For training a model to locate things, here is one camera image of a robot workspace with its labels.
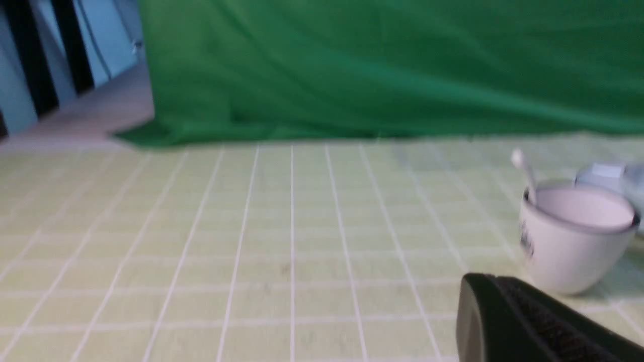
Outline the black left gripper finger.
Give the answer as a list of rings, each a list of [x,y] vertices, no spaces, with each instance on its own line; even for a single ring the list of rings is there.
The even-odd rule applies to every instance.
[[[643,348],[514,277],[466,273],[455,341],[460,361],[642,361]]]

